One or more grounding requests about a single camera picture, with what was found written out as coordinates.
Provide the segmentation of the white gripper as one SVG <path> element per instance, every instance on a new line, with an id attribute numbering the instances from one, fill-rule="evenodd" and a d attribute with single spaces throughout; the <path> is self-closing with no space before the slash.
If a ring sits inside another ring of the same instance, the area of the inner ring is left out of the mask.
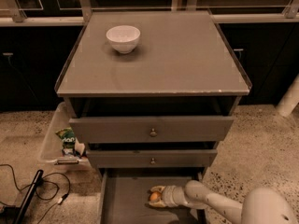
<path id="1" fill-rule="evenodd" d="M 155 208 L 178 207 L 186 203 L 183 187 L 179 186 L 154 186 L 151 192 L 162 193 L 162 200 L 149 201 L 149 205 Z"/>

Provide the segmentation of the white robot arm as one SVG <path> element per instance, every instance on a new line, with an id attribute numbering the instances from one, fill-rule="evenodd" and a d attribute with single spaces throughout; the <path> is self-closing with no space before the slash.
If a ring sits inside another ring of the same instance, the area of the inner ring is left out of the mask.
<path id="1" fill-rule="evenodd" d="M 155 208 L 185 206 L 214 209 L 232 224 L 298 224 L 288 202 L 271 188 L 250 191 L 239 203 L 207 188 L 197 180 L 181 186 L 155 186 L 150 189 L 149 205 Z"/>

